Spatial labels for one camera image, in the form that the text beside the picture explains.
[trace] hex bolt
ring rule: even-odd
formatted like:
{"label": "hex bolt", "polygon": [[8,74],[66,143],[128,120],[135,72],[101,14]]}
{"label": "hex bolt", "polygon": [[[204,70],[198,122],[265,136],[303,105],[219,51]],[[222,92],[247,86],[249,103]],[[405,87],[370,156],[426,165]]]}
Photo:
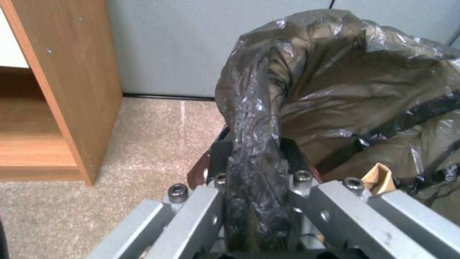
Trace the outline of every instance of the hex bolt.
{"label": "hex bolt", "polygon": [[308,171],[299,170],[294,173],[294,186],[309,187],[312,180],[313,175]]}
{"label": "hex bolt", "polygon": [[360,196],[364,191],[364,183],[361,179],[356,177],[347,177],[343,181],[343,185],[352,193]]}
{"label": "hex bolt", "polygon": [[169,187],[168,196],[172,203],[181,203],[189,197],[189,189],[183,183],[176,183]]}
{"label": "hex bolt", "polygon": [[225,173],[219,173],[214,178],[214,186],[221,192],[225,190],[225,181],[227,175]]}

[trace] garbage bag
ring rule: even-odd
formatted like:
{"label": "garbage bag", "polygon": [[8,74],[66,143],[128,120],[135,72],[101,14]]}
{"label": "garbage bag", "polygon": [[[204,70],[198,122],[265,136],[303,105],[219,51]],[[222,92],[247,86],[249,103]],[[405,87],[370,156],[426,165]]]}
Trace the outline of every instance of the garbage bag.
{"label": "garbage bag", "polygon": [[230,250],[282,251],[295,240],[280,137],[326,179],[383,162],[400,188],[456,175],[460,52],[349,11],[313,10],[237,40],[216,86],[230,127],[225,233]]}

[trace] gray metal bar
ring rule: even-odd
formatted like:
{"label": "gray metal bar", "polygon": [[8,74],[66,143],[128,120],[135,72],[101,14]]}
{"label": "gray metal bar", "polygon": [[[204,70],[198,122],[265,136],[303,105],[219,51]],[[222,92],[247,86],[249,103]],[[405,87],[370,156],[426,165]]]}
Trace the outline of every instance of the gray metal bar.
{"label": "gray metal bar", "polygon": [[169,204],[143,200],[87,259],[139,258],[173,217]]}
{"label": "gray metal bar", "polygon": [[291,192],[289,198],[337,247],[358,246],[373,258],[434,258],[338,181],[311,188],[307,197]]}
{"label": "gray metal bar", "polygon": [[147,259],[191,259],[208,251],[222,227],[223,196],[199,186],[149,250]]}
{"label": "gray metal bar", "polygon": [[404,192],[374,196],[368,204],[439,258],[460,258],[460,228]]}

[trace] wooden cabinet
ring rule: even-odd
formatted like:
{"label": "wooden cabinet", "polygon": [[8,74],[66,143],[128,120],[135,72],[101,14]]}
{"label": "wooden cabinet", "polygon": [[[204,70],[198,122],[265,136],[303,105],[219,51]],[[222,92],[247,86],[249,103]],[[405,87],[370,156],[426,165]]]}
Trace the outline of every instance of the wooden cabinet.
{"label": "wooden cabinet", "polygon": [[30,68],[0,67],[0,181],[92,185],[122,95],[105,0],[0,0]]}

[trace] black strap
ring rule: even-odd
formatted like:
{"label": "black strap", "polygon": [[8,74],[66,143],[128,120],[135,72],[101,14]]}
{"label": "black strap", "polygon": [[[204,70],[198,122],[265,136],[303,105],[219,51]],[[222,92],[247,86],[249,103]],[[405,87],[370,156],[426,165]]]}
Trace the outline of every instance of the black strap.
{"label": "black strap", "polygon": [[428,119],[460,109],[460,91],[454,91],[404,111],[364,135],[354,135],[353,143],[327,156],[316,167],[321,174],[326,174],[345,163],[357,152],[363,151],[382,140],[390,139],[399,132],[408,130]]}

